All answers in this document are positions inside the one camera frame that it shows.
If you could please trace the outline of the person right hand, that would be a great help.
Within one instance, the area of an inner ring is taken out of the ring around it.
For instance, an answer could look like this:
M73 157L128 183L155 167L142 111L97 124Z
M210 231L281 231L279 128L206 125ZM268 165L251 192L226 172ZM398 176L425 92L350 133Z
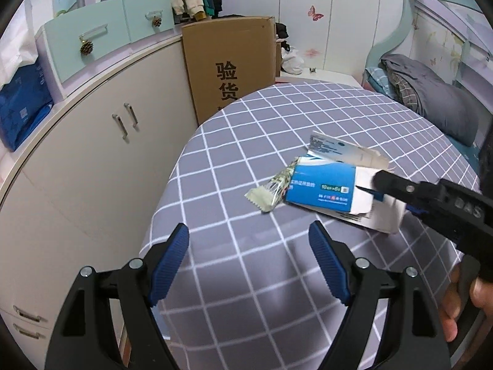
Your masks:
M457 320L460 316L463 299L458 291L458 284L461 276L461 263L454 266L451 272L451 283L447 287L442 302L439 304L439 319L444 330L445 340L452 342L458 333ZM475 307L486 315L486 319L480 326L471 344L480 346L492 329L492 304L493 292L492 284L480 277L474 279L470 287L470 299Z

